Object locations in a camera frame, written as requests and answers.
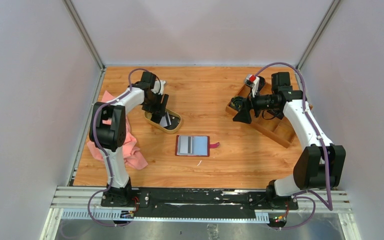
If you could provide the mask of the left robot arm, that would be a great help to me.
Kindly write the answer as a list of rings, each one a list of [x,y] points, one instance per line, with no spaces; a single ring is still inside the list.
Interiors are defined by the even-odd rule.
[[[137,106],[150,114],[157,125],[166,116],[169,95],[164,93],[166,82],[144,70],[140,81],[129,83],[121,95],[93,105],[89,139],[103,157],[107,173],[106,189],[102,192],[103,206],[126,207],[133,201],[132,184],[123,157],[127,137],[126,116]]]

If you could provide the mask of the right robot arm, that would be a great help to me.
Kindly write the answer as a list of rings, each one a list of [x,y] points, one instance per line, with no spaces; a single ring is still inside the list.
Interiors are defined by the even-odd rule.
[[[246,96],[231,99],[237,114],[233,121],[251,124],[253,118],[263,116],[264,111],[280,113],[291,124],[302,153],[291,175],[273,180],[266,187],[266,204],[278,209],[287,197],[295,197],[313,189],[325,189],[325,205],[332,202],[332,188],[341,180],[346,157],[345,148],[334,144],[315,120],[303,90],[295,90],[288,72],[277,72],[271,76],[271,93],[261,94],[266,81],[263,77],[249,74],[245,86],[250,91]]]

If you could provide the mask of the red leather card holder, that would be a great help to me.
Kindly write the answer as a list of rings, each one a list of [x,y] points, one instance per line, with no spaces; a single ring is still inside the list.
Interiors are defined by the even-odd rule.
[[[204,135],[188,135],[193,137],[193,153],[191,155],[178,155],[178,137],[186,136],[186,135],[177,135],[176,143],[175,143],[175,152],[176,156],[184,156],[184,157],[209,157],[210,149],[215,149],[220,146],[219,142],[210,143],[210,137]]]

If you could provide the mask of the oval wooden tray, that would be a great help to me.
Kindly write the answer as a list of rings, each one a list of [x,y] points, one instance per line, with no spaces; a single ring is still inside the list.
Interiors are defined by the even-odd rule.
[[[153,117],[150,112],[144,112],[144,117],[152,126],[160,129],[161,131],[167,134],[175,134],[179,131],[184,121],[183,118],[176,112],[166,109],[165,113],[159,118],[158,122],[154,120],[158,120],[158,118]]]

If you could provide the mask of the white magnetic stripe card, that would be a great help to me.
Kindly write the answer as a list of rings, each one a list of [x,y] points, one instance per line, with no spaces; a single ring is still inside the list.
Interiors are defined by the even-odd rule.
[[[179,135],[177,138],[177,154],[191,155],[193,153],[193,137],[188,135]]]

